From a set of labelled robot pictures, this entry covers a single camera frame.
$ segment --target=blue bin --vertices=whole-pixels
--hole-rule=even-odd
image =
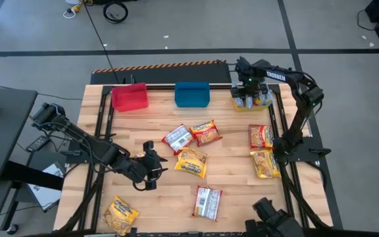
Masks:
[[[210,84],[207,82],[177,82],[175,103],[178,107],[204,108],[210,103]]]

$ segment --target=wooden tabletop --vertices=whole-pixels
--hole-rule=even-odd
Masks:
[[[102,85],[87,86],[84,92],[78,126],[93,134],[97,119]],[[288,123],[291,124],[297,110],[288,85],[280,84],[282,100]],[[130,206],[140,212],[133,226],[138,232],[241,232],[245,231],[245,220],[257,219],[252,205],[263,197],[273,200],[276,209],[285,209],[282,181],[280,178],[260,179],[255,174],[253,160],[249,156],[248,124],[271,125],[268,110],[237,113],[233,111],[229,90],[211,90],[211,101],[205,109],[177,108],[173,90],[149,90],[149,106],[146,109],[126,113],[115,112],[112,133],[115,143],[130,151],[142,151],[143,142],[153,140],[157,153],[168,159],[163,163],[169,171],[157,181],[157,189],[139,192],[121,174],[108,173],[103,183],[100,213],[103,214],[115,195],[120,196]],[[107,111],[106,103],[105,131]],[[280,117],[277,116],[279,133],[282,133]],[[215,120],[223,139],[197,148],[195,142],[190,147],[208,153],[207,175],[204,179],[193,174],[174,170],[176,157],[161,139],[181,124],[194,126]],[[307,126],[304,136],[309,135]],[[303,163],[297,163],[303,196],[317,215],[331,225],[331,216],[322,187],[320,173]],[[62,227],[80,204],[88,165],[80,165],[64,181],[63,192],[58,207],[54,229]],[[218,209],[217,222],[192,217],[197,186],[210,186],[223,190]],[[292,196],[297,219],[297,202]],[[93,203],[89,204],[86,227],[89,228]],[[102,221],[97,223],[97,232],[112,232]]]

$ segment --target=red plastic basket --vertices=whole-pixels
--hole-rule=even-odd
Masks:
[[[112,106],[119,112],[133,111],[149,106],[147,86],[137,83],[112,89]]]

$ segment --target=snack bag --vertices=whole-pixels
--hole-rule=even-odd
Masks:
[[[259,178],[281,177],[272,150],[251,151],[251,156]]]
[[[178,155],[175,169],[177,171],[186,171],[204,178],[207,170],[207,157],[209,155],[196,151],[192,148],[183,147],[182,152]]]
[[[210,142],[222,139],[212,121],[205,122],[198,126],[189,128],[193,137],[197,140],[197,146],[209,144]]]
[[[182,124],[177,127],[177,129],[171,131],[166,135],[162,142],[169,145],[170,148],[174,150],[174,155],[179,154],[180,149],[186,147],[191,143],[193,137],[188,129]]]
[[[194,216],[207,217],[216,220],[218,203],[222,195],[222,190],[214,190],[198,186],[197,199],[195,201],[195,209],[192,213]]]
[[[125,201],[115,196],[114,201],[102,216],[102,221],[114,229],[120,236],[131,228],[139,212],[132,209]]]
[[[254,125],[248,126],[249,145],[253,148],[273,148],[273,131],[271,126]]]

